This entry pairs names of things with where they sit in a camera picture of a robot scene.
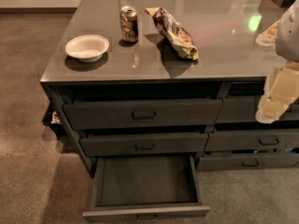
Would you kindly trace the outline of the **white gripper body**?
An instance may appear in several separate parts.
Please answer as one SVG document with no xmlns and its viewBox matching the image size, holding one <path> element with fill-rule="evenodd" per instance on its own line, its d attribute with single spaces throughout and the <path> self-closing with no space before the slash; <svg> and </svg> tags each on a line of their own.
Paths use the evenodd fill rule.
<svg viewBox="0 0 299 224">
<path fill-rule="evenodd" d="M 299 0 L 282 15 L 276 34 L 276 53 L 290 61 L 299 61 Z"/>
</svg>

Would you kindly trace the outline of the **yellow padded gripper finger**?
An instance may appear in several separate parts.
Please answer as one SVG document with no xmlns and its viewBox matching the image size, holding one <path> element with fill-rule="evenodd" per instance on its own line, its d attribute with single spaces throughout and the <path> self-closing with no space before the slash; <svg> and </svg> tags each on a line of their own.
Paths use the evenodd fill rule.
<svg viewBox="0 0 299 224">
<path fill-rule="evenodd" d="M 264 47 L 275 45 L 276 34 L 278 30 L 279 21 L 274 22 L 265 31 L 257 36 L 255 42 Z"/>
<path fill-rule="evenodd" d="M 258 122 L 270 124 L 299 98 L 299 63 L 287 61 L 281 68 L 272 68 L 263 91 L 255 118 Z"/>
</svg>

